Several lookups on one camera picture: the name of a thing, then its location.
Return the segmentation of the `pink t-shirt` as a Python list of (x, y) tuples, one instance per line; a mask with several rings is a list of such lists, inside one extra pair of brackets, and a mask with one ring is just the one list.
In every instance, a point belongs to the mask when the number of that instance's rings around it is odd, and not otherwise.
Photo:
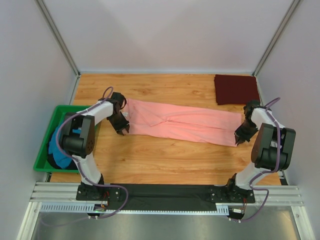
[(235, 112), (140, 101), (129, 98), (129, 134), (235, 147), (242, 115)]

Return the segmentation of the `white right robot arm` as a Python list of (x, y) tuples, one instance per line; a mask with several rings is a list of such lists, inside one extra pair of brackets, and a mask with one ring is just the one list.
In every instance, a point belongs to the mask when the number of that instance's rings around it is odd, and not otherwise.
[(249, 142), (256, 136), (251, 151), (251, 163), (232, 177), (230, 190), (235, 198), (248, 199), (254, 185), (265, 176), (286, 170), (292, 159), (296, 131), (285, 127), (273, 116), (271, 107), (279, 97), (266, 105), (258, 100), (249, 101), (244, 107), (244, 121), (235, 130), (235, 144)]

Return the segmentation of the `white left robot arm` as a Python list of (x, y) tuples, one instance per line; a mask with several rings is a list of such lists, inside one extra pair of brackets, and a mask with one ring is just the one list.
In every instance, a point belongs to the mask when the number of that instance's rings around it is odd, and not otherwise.
[(93, 154), (95, 127), (106, 119), (117, 134), (123, 136), (129, 133), (130, 123), (122, 114), (126, 104), (124, 95), (113, 92), (82, 111), (66, 113), (64, 122), (57, 130), (55, 140), (58, 150), (73, 160), (81, 175), (76, 195), (78, 201), (104, 202), (109, 199), (111, 186), (105, 186)]

